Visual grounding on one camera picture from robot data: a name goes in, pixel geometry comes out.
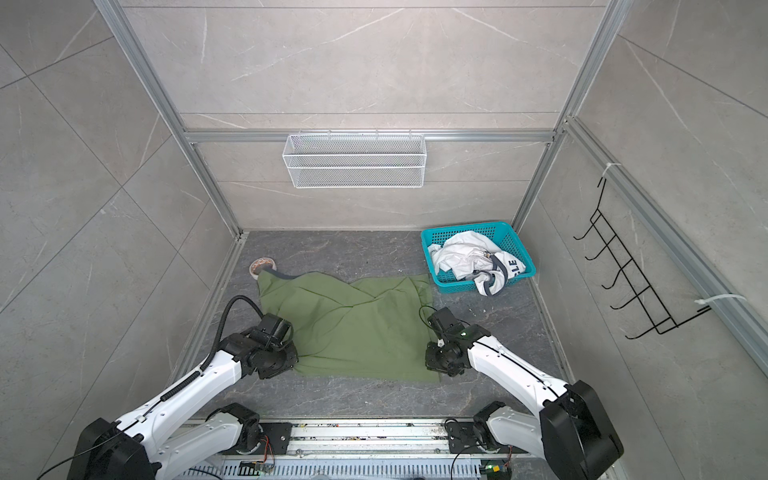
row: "teal plastic basket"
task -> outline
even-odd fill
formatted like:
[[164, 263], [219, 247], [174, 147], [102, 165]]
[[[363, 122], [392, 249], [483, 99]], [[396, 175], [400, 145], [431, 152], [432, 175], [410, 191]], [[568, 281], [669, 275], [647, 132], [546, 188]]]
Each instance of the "teal plastic basket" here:
[[456, 225], [453, 227], [428, 228], [422, 231], [422, 248], [427, 259], [427, 265], [429, 265], [429, 272], [432, 274], [432, 279], [435, 281], [440, 293], [466, 292], [475, 289], [474, 281], [457, 280], [452, 271], [436, 273], [435, 265], [432, 264], [432, 257], [429, 255], [429, 251], [427, 251], [427, 248], [433, 243], [443, 245], [447, 239], [467, 230], [482, 233], [498, 245], [499, 248], [516, 256], [525, 264], [525, 273], [509, 279], [507, 286], [512, 285], [521, 278], [528, 278], [536, 274], [536, 267], [533, 264], [533, 260], [531, 260], [531, 256], [525, 251], [523, 243], [512, 227], [509, 226], [509, 223], [487, 222]]

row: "black motor joint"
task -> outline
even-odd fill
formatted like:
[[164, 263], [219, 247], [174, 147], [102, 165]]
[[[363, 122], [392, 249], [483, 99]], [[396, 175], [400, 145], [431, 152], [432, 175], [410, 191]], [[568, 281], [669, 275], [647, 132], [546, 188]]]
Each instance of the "black motor joint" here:
[[290, 322], [267, 313], [257, 326], [221, 340], [219, 348], [240, 362], [243, 376], [255, 370], [260, 379], [270, 379], [299, 361], [292, 337]]
[[427, 344], [427, 369], [448, 376], [461, 375], [465, 369], [471, 368], [467, 350], [472, 348], [475, 341], [491, 335], [481, 326], [462, 325], [447, 307], [435, 311], [427, 319], [427, 323], [441, 340], [440, 343]]

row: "gray marble floor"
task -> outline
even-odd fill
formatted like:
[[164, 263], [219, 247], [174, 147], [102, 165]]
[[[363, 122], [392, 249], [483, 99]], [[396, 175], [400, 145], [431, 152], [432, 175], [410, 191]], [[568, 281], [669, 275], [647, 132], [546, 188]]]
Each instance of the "gray marble floor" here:
[[[271, 257], [288, 274], [320, 271], [344, 281], [364, 276], [426, 273], [419, 232], [411, 231], [254, 231], [248, 236], [230, 278], [217, 315], [199, 353], [205, 357], [225, 302], [234, 295], [258, 301], [256, 281], [248, 266], [258, 257]], [[435, 306], [448, 306], [460, 319], [489, 329], [509, 349], [552, 375], [561, 372], [545, 330], [541, 312], [527, 279], [488, 298], [476, 292], [441, 295], [433, 287]], [[257, 320], [252, 309], [238, 302], [230, 312], [224, 335]], [[520, 402], [488, 377], [469, 370], [463, 376], [443, 376], [436, 384], [346, 377], [303, 377], [293, 371], [269, 380], [246, 377], [214, 397], [199, 413], [239, 402], [263, 416], [459, 416], [473, 415], [494, 400], [524, 411]]]

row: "wire mesh basket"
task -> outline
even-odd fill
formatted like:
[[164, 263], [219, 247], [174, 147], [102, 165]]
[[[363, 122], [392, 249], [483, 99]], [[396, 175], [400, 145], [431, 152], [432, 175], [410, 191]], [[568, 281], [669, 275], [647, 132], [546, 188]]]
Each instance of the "wire mesh basket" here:
[[421, 187], [427, 147], [419, 134], [294, 134], [283, 160], [296, 188]]

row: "black metal hook rack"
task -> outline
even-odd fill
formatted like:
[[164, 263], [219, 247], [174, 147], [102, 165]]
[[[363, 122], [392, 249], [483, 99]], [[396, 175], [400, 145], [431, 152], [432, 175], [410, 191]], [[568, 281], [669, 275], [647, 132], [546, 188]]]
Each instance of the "black metal hook rack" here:
[[[658, 333], [659, 335], [663, 335], [663, 334], [669, 332], [670, 330], [676, 329], [676, 328], [684, 325], [685, 323], [690, 322], [691, 320], [695, 319], [696, 317], [701, 316], [701, 315], [709, 312], [710, 310], [712, 310], [712, 308], [709, 307], [708, 305], [707, 306], [703, 306], [700, 309], [698, 309], [696, 311], [696, 313], [693, 314], [691, 317], [689, 317], [689, 318], [687, 318], [687, 319], [685, 319], [685, 320], [683, 320], [681, 322], [678, 322], [677, 320], [674, 319], [674, 317], [672, 317], [672, 314], [667, 309], [667, 306], [664, 305], [663, 301], [661, 301], [661, 298], [659, 297], [658, 293], [656, 293], [656, 290], [654, 289], [653, 285], [650, 284], [650, 281], [645, 276], [645, 272], [643, 272], [643, 270], [641, 269], [640, 265], [637, 264], [637, 261], [632, 256], [632, 253], [630, 253], [630, 251], [627, 248], [627, 246], [624, 245], [624, 241], [618, 236], [618, 234], [616, 233], [616, 230], [614, 230], [613, 226], [611, 226], [611, 223], [608, 221], [608, 219], [605, 217], [605, 215], [603, 215], [603, 212], [600, 210], [600, 204], [603, 201], [603, 193], [605, 192], [605, 183], [606, 183], [605, 182], [605, 178], [601, 178], [600, 181], [598, 182], [598, 188], [602, 187], [602, 189], [600, 190], [600, 198], [598, 198], [598, 206], [594, 209], [593, 214], [589, 217], [589, 221], [590, 221], [589, 228], [587, 229], [586, 232], [584, 232], [584, 235], [582, 235], [581, 237], [574, 237], [574, 239], [575, 240], [583, 240], [590, 231], [594, 230], [595, 232], [597, 232], [598, 236], [600, 237], [600, 240], [602, 240], [602, 242], [603, 242], [603, 248], [594, 257], [592, 257], [592, 258], [584, 257], [584, 258], [586, 260], [589, 260], [589, 261], [595, 260], [604, 251], [607, 250], [611, 254], [611, 257], [614, 259], [614, 262], [618, 266], [619, 270], [616, 272], [616, 276], [614, 277], [614, 281], [613, 281], [613, 283], [611, 283], [610, 286], [605, 286], [605, 285], [601, 285], [601, 286], [603, 288], [605, 288], [606, 290], [610, 290], [610, 289], [612, 289], [616, 285], [616, 282], [617, 282], [619, 276], [623, 275], [624, 279], [627, 281], [627, 284], [632, 289], [632, 293], [633, 293], [632, 298], [627, 300], [623, 305], [621, 305], [621, 306], [612, 306], [611, 305], [611, 308], [613, 310], [621, 310], [624, 307], [626, 307], [627, 305], [629, 305], [630, 303], [632, 303], [634, 300], [637, 300], [639, 302], [639, 304], [641, 305], [641, 307], [643, 309], [643, 312], [645, 313], [645, 315], [650, 320], [650, 324], [652, 325], [651, 328], [643, 331], [639, 335], [636, 335], [636, 336], [627, 336], [627, 335], [625, 335], [625, 337], [627, 337], [630, 340], [639, 339], [640, 337], [642, 337], [646, 333], [651, 332], [652, 330], [656, 330], [656, 333]], [[610, 231], [611, 231], [610, 237], [607, 240], [605, 239], [605, 236], [603, 235], [603, 233], [601, 233], [600, 230], [595, 226], [596, 223], [598, 222], [598, 220], [600, 220], [600, 219], [603, 219], [603, 221], [607, 225], [608, 229], [610, 229]], [[627, 260], [624, 263], [622, 263], [622, 262], [620, 262], [618, 260], [617, 255], [616, 255], [618, 253], [618, 251], [614, 252], [611, 249], [611, 243], [616, 244], [616, 242], [618, 242], [618, 244], [621, 246], [621, 248], [624, 249], [624, 252], [627, 254], [627, 257], [629, 258], [629, 260]], [[643, 277], [643, 280], [645, 281], [645, 287], [643, 287], [642, 289], [638, 289], [638, 287], [632, 283], [632, 281], [630, 280], [629, 276], [627, 275], [626, 269], [629, 266], [631, 266], [631, 265], [634, 265], [637, 268], [637, 271], [640, 272], [640, 275]], [[648, 308], [647, 308], [645, 302], [643, 301], [643, 298], [641, 297], [641, 295], [643, 293], [646, 293], [648, 290], [650, 290], [650, 293], [653, 294], [656, 297], [656, 300], [661, 305], [662, 309], [664, 309], [664, 313], [665, 313], [666, 316], [660, 322], [654, 321], [653, 316], [650, 314], [650, 312], [648, 312]]]

